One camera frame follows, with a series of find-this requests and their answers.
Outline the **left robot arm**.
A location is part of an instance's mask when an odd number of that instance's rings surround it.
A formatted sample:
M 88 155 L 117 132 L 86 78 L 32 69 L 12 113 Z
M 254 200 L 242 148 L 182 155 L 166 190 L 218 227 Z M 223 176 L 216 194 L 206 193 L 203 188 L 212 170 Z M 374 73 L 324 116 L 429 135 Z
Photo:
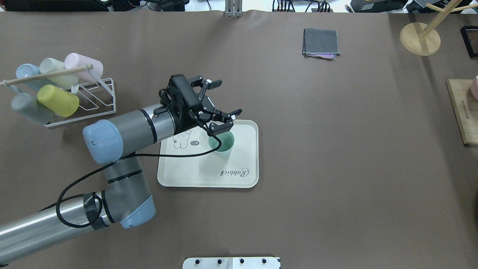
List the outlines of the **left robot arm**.
M 242 112 L 222 112 L 207 97 L 221 84 L 173 75 L 159 104 L 86 126 L 85 143 L 101 168 L 68 185 L 48 208 L 2 226 L 1 266 L 116 222 L 128 229 L 152 219 L 156 209 L 138 151 L 195 127 L 218 140 Z

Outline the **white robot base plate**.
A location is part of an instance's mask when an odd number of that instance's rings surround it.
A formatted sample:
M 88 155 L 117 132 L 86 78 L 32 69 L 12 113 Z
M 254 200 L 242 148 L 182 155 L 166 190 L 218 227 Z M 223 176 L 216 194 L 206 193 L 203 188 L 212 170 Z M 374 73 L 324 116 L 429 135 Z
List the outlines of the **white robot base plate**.
M 280 269 L 279 257 L 190 257 L 183 269 Z

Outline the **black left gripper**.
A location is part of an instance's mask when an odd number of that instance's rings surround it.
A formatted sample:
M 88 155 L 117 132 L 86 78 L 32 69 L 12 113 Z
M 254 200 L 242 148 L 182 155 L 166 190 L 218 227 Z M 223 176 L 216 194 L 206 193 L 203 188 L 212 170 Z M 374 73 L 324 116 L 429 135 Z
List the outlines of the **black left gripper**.
M 205 127 L 208 136 L 218 136 L 232 129 L 233 121 L 242 113 L 242 109 L 225 113 L 215 109 L 207 97 L 208 90 L 222 85 L 222 80 L 211 81 L 202 76 L 189 80 L 183 74 L 172 75 L 168 86 L 160 91 L 160 104 L 171 114 L 174 121 L 174 133 L 200 126 Z

